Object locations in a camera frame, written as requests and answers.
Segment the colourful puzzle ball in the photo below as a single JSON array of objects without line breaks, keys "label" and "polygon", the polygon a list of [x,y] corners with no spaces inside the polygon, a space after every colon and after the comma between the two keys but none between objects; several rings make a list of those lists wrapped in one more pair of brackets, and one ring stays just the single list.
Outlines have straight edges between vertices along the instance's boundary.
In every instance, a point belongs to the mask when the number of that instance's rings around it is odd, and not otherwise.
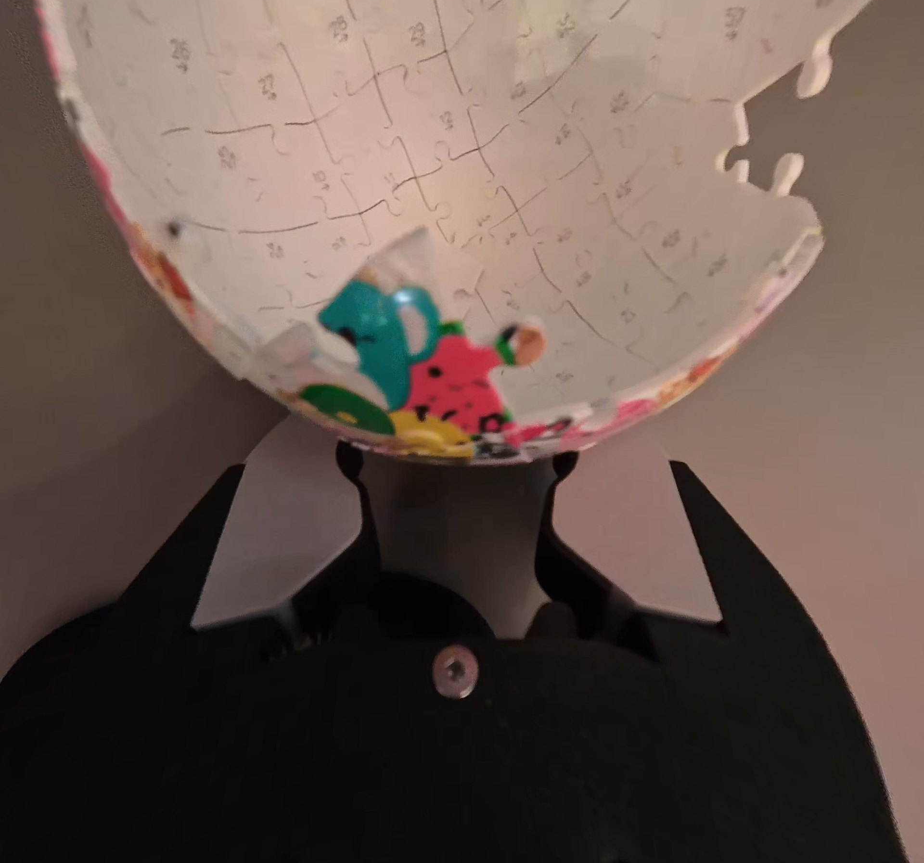
[{"label": "colourful puzzle ball", "polygon": [[361,448],[581,451],[671,407],[823,247],[728,154],[872,0],[34,0],[149,286]]}]

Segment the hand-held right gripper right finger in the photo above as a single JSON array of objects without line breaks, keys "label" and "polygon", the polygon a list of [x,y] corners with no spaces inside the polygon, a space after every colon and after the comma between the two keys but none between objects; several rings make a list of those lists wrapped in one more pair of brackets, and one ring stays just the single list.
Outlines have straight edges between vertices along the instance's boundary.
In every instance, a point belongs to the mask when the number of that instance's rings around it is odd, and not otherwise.
[{"label": "hand-held right gripper right finger", "polygon": [[661,444],[643,427],[545,466],[536,587],[581,626],[641,610],[713,625],[721,611]]}]

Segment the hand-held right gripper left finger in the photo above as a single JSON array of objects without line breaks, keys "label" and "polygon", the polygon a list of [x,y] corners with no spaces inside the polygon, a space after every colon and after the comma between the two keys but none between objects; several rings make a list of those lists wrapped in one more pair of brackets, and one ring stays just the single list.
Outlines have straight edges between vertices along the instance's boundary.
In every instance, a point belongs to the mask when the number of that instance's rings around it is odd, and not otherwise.
[{"label": "hand-held right gripper left finger", "polygon": [[305,418],[273,427],[244,464],[191,626],[269,617],[329,631],[382,568],[363,466]]}]

